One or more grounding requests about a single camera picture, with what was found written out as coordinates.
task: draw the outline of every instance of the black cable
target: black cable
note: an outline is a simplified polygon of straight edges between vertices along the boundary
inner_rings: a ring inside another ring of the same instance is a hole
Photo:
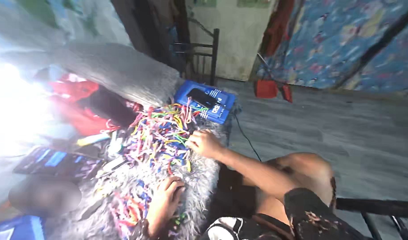
[[[239,121],[238,121],[238,117],[236,117],[236,114],[233,114],[235,116],[236,122],[238,123],[238,128],[239,131],[241,131],[242,135],[247,139],[248,143],[250,144],[251,148],[253,149],[254,153],[256,154],[257,158],[259,159],[259,161],[261,161],[260,156],[257,154],[256,150],[254,149],[253,145],[251,144],[250,139],[247,138],[247,136],[245,135],[245,133],[243,132],[241,126],[239,125]]]

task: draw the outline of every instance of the blue patterned fabric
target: blue patterned fabric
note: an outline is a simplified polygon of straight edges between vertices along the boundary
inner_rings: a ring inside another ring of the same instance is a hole
[[[288,48],[267,60],[290,84],[329,88],[407,10],[408,0],[306,0]],[[408,27],[346,88],[408,90]]]

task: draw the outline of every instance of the concrete floor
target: concrete floor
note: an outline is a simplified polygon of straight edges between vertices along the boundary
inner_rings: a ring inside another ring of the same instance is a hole
[[[256,98],[249,82],[219,80],[218,87],[238,94],[240,125],[262,161],[314,152],[332,164],[338,196],[408,201],[408,100],[294,87],[291,104]],[[256,158],[235,120],[229,147]],[[360,214],[337,215],[370,236]],[[387,216],[372,217],[383,240],[400,239]]]

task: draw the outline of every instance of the blue plastic case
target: blue plastic case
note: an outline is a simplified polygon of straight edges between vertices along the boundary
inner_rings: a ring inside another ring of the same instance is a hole
[[[229,111],[231,110],[233,103],[235,101],[235,95],[229,94],[222,90],[216,89],[212,86],[207,86],[205,84],[200,84],[197,82],[186,80],[185,83],[180,86],[179,90],[175,94],[175,102],[186,105],[188,103],[188,93],[190,90],[198,88],[204,93],[217,99],[219,105],[216,105],[213,109],[204,110],[200,113],[200,116],[213,121],[215,123],[223,124],[228,117]],[[192,107],[201,108],[201,105],[195,101],[190,103]]]

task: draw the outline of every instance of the metal bar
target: metal bar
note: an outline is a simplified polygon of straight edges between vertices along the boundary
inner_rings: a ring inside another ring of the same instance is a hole
[[[346,211],[408,218],[408,202],[406,201],[337,198],[336,208]]]
[[[205,58],[206,57],[203,57],[203,77],[204,77],[204,74],[205,74]]]
[[[408,229],[404,222],[395,216],[390,216],[402,240],[408,240]]]
[[[209,53],[203,53],[203,52],[195,52],[194,55],[198,55],[198,56],[207,56],[207,57],[211,57],[212,55]]]
[[[382,240],[382,238],[380,237],[379,231],[377,230],[376,226],[374,225],[373,220],[370,218],[370,216],[365,213],[362,212],[361,215],[364,218],[365,223],[367,224],[368,230],[370,230],[371,236],[375,239],[375,240]]]
[[[208,35],[214,37],[214,36],[213,36],[214,34],[213,34],[212,32],[210,32],[207,28],[205,28],[204,25],[203,25],[202,23],[200,23],[198,20],[196,20],[195,18],[188,18],[188,21],[189,21],[189,22],[192,22],[192,23],[194,23],[194,24],[196,24],[196,25],[198,25],[198,26],[200,26],[200,28],[201,28],[204,32],[206,32],[206,34],[208,34]]]
[[[197,80],[198,80],[198,81],[199,81],[199,79],[200,79],[200,76],[199,76],[199,74],[200,74],[200,69],[199,69],[199,67],[200,67],[200,57],[197,56],[197,74],[198,74]]]
[[[174,43],[177,45],[186,45],[186,46],[201,46],[201,47],[213,47],[210,44],[201,44],[201,43]]]
[[[195,74],[199,74],[199,73],[198,73],[198,59],[195,61],[194,73],[195,73]]]
[[[213,52],[211,57],[211,74],[210,74],[210,85],[216,85],[216,63],[217,63],[217,50],[219,48],[219,34],[220,29],[215,28],[213,33]]]
[[[204,72],[201,73],[201,83],[204,83]]]

